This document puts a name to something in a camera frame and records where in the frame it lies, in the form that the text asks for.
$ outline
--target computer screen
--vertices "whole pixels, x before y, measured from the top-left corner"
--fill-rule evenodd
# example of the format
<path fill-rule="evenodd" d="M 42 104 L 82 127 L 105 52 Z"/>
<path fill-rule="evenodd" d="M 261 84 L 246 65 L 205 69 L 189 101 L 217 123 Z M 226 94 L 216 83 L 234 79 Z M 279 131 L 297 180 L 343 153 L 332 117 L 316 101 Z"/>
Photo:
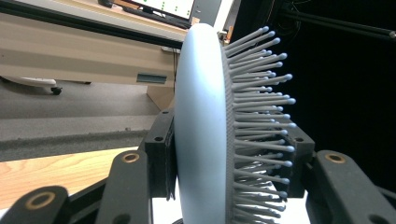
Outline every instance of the computer screen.
<path fill-rule="evenodd" d="M 127 0 L 142 7 L 150 7 L 172 17 L 189 20 L 194 0 Z"/>

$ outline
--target metal rod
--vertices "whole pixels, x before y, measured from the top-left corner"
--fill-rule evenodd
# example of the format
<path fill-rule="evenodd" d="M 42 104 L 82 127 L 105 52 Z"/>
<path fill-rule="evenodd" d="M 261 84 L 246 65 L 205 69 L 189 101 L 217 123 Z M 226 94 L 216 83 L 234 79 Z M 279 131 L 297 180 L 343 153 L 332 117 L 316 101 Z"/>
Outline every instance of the metal rod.
<path fill-rule="evenodd" d="M 297 12 L 281 12 L 280 16 L 295 19 L 297 21 L 307 21 L 318 25 L 323 25 L 327 27 L 331 27 L 334 29 L 339 29 L 343 31 L 347 31 L 350 33 L 355 33 L 359 35 L 367 35 L 370 37 L 380 38 L 384 40 L 395 40 L 390 36 L 391 30 L 385 30 L 380 28 L 375 28 L 371 26 L 361 25 L 353 22 L 346 21 L 337 21 L 333 19 L 312 16 L 305 13 L 297 13 Z"/>

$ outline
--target wooden tabletop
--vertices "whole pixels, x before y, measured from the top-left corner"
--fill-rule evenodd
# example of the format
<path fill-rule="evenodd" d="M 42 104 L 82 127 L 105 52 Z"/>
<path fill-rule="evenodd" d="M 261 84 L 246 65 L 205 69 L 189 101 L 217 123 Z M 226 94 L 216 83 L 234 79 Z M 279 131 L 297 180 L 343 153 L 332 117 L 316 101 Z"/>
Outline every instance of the wooden tabletop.
<path fill-rule="evenodd" d="M 118 148 L 52 156 L 21 161 L 0 162 L 0 209 L 9 208 L 24 194 L 41 187 L 59 185 L 76 193 L 108 176 Z"/>

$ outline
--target brush bristle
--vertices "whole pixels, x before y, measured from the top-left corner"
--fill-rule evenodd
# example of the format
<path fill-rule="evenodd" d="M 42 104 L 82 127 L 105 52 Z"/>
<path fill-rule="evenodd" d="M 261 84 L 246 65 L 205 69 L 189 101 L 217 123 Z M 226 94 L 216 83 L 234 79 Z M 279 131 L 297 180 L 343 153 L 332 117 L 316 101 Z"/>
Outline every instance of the brush bristle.
<path fill-rule="evenodd" d="M 226 79 L 231 80 L 233 108 L 233 223 L 276 223 L 273 218 L 280 217 L 278 212 L 285 206 L 287 192 L 277 191 L 272 182 L 288 185 L 286 177 L 272 175 L 274 170 L 289 168 L 291 161 L 285 161 L 285 153 L 292 153 L 294 147 L 283 140 L 294 128 L 294 123 L 279 123 L 277 119 L 289 119 L 290 115 L 280 114 L 283 107 L 293 105 L 295 99 L 282 93 L 272 93 L 269 86 L 292 79 L 288 74 L 276 77 L 269 71 L 282 66 L 280 60 L 287 58 L 286 53 L 272 54 L 267 48 L 278 44 L 275 35 L 264 27 L 223 49 L 223 61 L 227 66 Z"/>

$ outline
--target black background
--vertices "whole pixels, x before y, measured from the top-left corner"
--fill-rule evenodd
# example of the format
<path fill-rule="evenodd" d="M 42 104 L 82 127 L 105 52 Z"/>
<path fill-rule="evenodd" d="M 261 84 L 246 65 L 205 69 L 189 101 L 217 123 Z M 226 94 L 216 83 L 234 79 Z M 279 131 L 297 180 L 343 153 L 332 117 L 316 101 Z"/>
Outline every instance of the black background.
<path fill-rule="evenodd" d="M 263 11 L 260 7 L 243 6 L 244 2 L 249 1 L 242 1 L 235 36 L 257 30 L 249 17 L 268 16 L 272 4 L 261 1 L 267 4 Z M 297 3 L 295 7 L 304 13 L 396 30 L 396 1 Z M 271 26 L 276 30 L 282 19 L 274 12 L 272 16 Z M 291 114 L 291 119 L 314 139 L 316 150 L 347 154 L 376 185 L 396 191 L 396 41 L 308 22 L 302 22 L 296 31 L 281 36 L 281 44 L 272 48 L 275 53 L 289 55 L 284 66 L 274 71 L 279 75 L 293 74 L 292 81 L 275 87 L 275 91 L 297 100 L 296 105 L 284 106 L 284 113 Z"/>

